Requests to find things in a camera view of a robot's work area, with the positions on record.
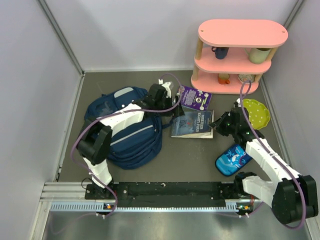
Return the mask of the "purple treehouse paperback book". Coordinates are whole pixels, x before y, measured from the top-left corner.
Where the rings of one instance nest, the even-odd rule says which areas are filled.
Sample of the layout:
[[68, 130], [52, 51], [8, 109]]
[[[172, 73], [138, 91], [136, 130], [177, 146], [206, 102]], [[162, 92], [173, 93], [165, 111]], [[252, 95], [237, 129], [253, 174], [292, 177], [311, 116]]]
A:
[[181, 97], [181, 105], [196, 111], [206, 111], [213, 95], [212, 93], [201, 91], [185, 85], [182, 85], [178, 92], [180, 93]]

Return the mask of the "dark blue Nineteen Eighty-Four book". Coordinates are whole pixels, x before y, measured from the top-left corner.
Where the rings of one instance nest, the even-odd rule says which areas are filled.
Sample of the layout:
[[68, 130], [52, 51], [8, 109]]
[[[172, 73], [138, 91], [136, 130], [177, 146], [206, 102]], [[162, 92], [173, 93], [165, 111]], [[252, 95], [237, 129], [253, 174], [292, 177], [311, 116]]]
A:
[[213, 110], [186, 111], [175, 118], [171, 126], [172, 138], [212, 139], [214, 130], [209, 126], [214, 120]]

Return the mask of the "navy blue student backpack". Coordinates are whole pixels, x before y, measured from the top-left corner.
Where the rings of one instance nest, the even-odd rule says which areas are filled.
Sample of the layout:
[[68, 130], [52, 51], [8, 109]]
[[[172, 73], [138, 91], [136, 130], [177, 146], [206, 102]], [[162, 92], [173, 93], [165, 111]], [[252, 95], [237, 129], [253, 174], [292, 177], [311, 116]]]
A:
[[[147, 95], [144, 88], [129, 86], [102, 94], [88, 107], [84, 120], [110, 115]], [[152, 114], [141, 122], [126, 127], [112, 137], [107, 157], [124, 170], [137, 169], [153, 160], [162, 149], [163, 124], [159, 115]]]

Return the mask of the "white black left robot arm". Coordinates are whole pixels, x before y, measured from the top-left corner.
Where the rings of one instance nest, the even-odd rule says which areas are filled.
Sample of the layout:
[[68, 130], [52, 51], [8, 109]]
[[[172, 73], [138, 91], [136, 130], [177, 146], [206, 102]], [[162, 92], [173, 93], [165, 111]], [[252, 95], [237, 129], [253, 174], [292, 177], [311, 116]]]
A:
[[162, 148], [162, 117], [183, 115], [173, 83], [154, 83], [149, 90], [125, 87], [95, 100], [87, 110], [74, 145], [87, 165], [96, 192], [109, 198], [114, 191], [108, 161], [131, 170], [154, 159]]

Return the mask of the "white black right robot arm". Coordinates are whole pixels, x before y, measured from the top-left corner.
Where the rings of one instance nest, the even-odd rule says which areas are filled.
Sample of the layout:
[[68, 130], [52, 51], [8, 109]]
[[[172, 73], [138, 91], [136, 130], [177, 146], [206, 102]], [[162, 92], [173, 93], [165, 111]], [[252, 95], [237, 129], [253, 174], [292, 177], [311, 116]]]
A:
[[261, 179], [253, 172], [239, 172], [233, 192], [239, 198], [253, 195], [267, 204], [283, 225], [319, 214], [317, 183], [311, 175], [302, 175], [291, 168], [270, 147], [265, 136], [253, 129], [246, 108], [235, 106], [209, 124], [222, 136], [232, 136], [235, 143], [256, 161], [269, 177]]

